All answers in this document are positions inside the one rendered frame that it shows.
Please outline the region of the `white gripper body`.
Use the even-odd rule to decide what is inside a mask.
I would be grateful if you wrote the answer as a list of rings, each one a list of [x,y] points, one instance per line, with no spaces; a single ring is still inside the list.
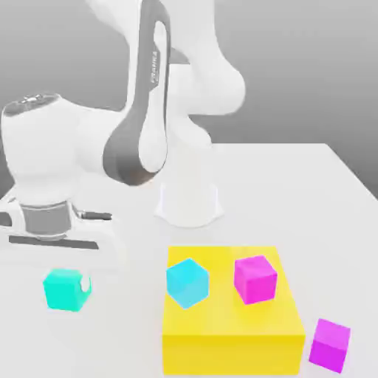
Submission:
[[[79,220],[63,238],[45,240],[0,227],[0,264],[121,269],[126,247],[109,220]]]

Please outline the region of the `small teal cube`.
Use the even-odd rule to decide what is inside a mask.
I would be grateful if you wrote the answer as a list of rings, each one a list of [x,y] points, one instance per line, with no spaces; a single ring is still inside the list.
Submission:
[[[76,269],[52,269],[43,281],[47,305],[51,309],[79,312],[92,293],[82,292],[83,274]]]

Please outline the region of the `small cyan cube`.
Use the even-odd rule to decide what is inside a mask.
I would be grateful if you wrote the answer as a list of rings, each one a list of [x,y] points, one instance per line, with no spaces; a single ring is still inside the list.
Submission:
[[[192,258],[166,270],[167,293],[182,309],[189,309],[210,294],[209,272]]]

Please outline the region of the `small magenta cube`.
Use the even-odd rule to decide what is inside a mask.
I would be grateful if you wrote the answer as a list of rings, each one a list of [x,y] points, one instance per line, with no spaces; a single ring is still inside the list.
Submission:
[[[309,362],[341,374],[350,336],[349,327],[320,318],[316,325]]]
[[[272,300],[278,274],[263,255],[235,260],[234,287],[245,305]]]

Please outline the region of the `large yellow box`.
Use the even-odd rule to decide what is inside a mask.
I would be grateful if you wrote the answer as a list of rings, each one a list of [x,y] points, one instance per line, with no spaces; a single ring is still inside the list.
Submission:
[[[278,274],[272,300],[246,305],[233,285],[237,259],[264,256]],[[166,375],[298,374],[306,339],[275,247],[172,246],[168,266],[188,258],[210,274],[210,294],[183,309],[165,296],[162,370]]]

